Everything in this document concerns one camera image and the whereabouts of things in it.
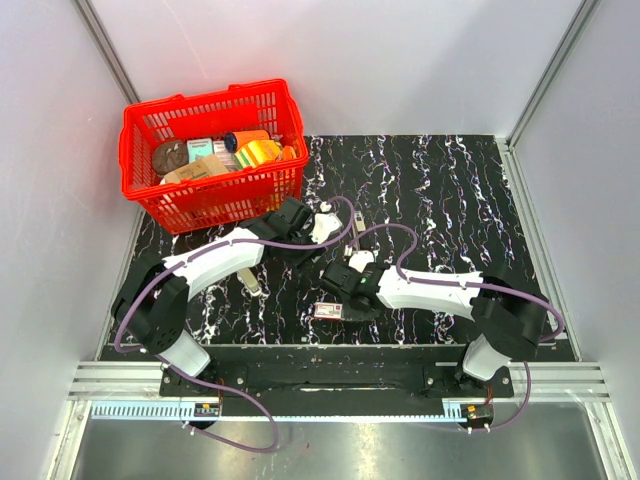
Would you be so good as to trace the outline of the white staple box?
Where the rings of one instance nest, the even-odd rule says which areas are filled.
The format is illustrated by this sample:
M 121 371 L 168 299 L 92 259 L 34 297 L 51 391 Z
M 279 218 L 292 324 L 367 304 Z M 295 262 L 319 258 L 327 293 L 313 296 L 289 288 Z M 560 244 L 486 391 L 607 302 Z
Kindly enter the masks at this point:
M 343 319 L 343 305 L 338 303 L 317 302 L 314 308 L 314 317 L 322 320 Z

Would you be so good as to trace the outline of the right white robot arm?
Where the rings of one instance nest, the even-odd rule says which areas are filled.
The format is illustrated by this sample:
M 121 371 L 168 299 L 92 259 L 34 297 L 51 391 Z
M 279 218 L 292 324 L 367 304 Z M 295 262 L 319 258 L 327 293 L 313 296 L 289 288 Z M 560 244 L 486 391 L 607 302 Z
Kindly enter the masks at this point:
M 418 309 L 472 321 L 478 336 L 465 348 L 454 373 L 468 396 L 486 389 L 510 362 L 536 357 L 547 313 L 545 298 L 508 286 L 505 268 L 466 274 L 403 272 L 373 262 L 362 270 L 333 262 L 320 276 L 322 288 L 349 307 L 370 310 Z

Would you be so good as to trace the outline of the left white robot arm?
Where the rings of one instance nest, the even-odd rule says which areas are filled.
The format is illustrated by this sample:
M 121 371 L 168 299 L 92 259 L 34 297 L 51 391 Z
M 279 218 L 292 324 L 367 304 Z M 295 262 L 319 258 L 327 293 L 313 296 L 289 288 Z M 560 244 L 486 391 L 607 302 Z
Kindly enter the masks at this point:
M 253 268 L 270 257 L 299 265 L 322 249 L 311 207 L 288 198 L 275 211 L 245 220 L 228 234 L 195 250 L 161 258 L 140 256 L 131 266 L 112 305 L 118 325 L 114 347 L 129 334 L 139 348 L 183 371 L 182 384 L 195 395 L 211 392 L 217 373 L 211 357 L 186 330 L 189 302 L 210 285 Z

